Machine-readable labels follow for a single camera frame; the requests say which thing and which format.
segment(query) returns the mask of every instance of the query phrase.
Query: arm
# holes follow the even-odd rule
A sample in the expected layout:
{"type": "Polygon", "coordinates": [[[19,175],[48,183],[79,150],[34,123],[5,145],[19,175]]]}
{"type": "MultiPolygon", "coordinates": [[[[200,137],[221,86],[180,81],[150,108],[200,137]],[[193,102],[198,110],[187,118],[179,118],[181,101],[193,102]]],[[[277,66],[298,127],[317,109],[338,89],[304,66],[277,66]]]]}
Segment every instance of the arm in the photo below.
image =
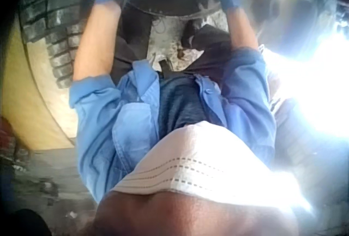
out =
{"type": "Polygon", "coordinates": [[[76,54],[74,81],[110,73],[120,15],[115,0],[95,1],[76,54]]]}
{"type": "Polygon", "coordinates": [[[120,15],[114,1],[94,5],[76,54],[74,81],[110,73],[120,15]]]}
{"type": "Polygon", "coordinates": [[[241,8],[228,9],[226,15],[233,50],[241,47],[258,50],[258,41],[245,11],[241,8]]]}
{"type": "Polygon", "coordinates": [[[122,107],[121,90],[109,75],[120,14],[120,4],[96,0],[75,59],[69,95],[70,107],[79,120],[79,173],[97,202],[126,175],[112,139],[112,128],[122,107]]]}
{"type": "Polygon", "coordinates": [[[245,11],[240,7],[240,0],[220,0],[223,11],[226,13],[230,39],[233,50],[249,47],[258,50],[258,41],[255,32],[245,11]]]}
{"type": "Polygon", "coordinates": [[[269,109],[266,65],[239,0],[221,0],[221,5],[233,48],[221,87],[228,128],[268,165],[274,156],[276,126],[269,109]]]}

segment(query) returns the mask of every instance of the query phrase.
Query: blue shirt sleeve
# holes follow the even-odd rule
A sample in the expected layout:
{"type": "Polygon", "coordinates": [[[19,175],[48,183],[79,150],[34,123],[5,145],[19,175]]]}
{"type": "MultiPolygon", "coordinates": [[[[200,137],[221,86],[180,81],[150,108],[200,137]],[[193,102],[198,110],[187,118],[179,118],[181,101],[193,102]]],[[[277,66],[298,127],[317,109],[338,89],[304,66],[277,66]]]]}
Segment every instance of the blue shirt sleeve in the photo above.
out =
{"type": "Polygon", "coordinates": [[[109,75],[75,81],[70,88],[69,104],[79,118],[78,169],[97,202],[126,175],[112,139],[120,97],[121,92],[109,75]]]}
{"type": "Polygon", "coordinates": [[[274,158],[276,124],[269,109],[266,65],[253,49],[234,51],[221,88],[228,128],[266,165],[274,158]]]}

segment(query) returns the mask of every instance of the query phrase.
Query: rubber tire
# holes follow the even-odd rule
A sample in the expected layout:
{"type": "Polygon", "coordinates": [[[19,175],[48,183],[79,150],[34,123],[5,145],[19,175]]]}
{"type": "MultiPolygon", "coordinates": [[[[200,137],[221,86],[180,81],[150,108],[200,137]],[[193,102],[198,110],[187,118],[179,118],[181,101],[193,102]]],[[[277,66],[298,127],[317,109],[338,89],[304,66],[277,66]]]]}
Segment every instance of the rubber tire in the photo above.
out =
{"type": "Polygon", "coordinates": [[[20,0],[23,43],[45,38],[58,88],[69,88],[72,64],[85,27],[83,0],[20,0]]]}

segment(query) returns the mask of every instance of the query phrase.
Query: shirt pocket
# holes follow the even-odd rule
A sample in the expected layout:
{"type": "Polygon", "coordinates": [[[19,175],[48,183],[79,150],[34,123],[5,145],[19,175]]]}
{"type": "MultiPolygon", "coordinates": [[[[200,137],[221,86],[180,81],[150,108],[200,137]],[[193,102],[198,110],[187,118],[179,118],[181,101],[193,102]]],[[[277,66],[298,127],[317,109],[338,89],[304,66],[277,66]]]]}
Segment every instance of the shirt pocket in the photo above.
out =
{"type": "Polygon", "coordinates": [[[152,148],[153,123],[149,104],[131,102],[121,108],[112,134],[117,155],[127,172],[131,172],[152,148]]]}

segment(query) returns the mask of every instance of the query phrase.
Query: bright light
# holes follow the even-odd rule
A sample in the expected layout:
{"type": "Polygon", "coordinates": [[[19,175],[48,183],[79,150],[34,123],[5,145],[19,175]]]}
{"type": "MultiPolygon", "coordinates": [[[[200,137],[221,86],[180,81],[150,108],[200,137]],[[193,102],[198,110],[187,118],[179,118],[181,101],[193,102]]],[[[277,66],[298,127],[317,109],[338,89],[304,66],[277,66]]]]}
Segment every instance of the bright light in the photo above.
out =
{"type": "Polygon", "coordinates": [[[323,41],[306,67],[309,75],[296,95],[316,130],[349,137],[349,42],[335,34],[323,41]]]}
{"type": "Polygon", "coordinates": [[[304,118],[320,132],[349,137],[349,41],[334,34],[321,42],[312,61],[299,63],[267,50],[279,74],[280,91],[296,98],[304,118]]]}
{"type": "Polygon", "coordinates": [[[288,172],[274,172],[273,179],[276,194],[281,198],[280,201],[290,207],[302,207],[311,212],[312,208],[309,202],[302,196],[296,178],[288,172]]]}

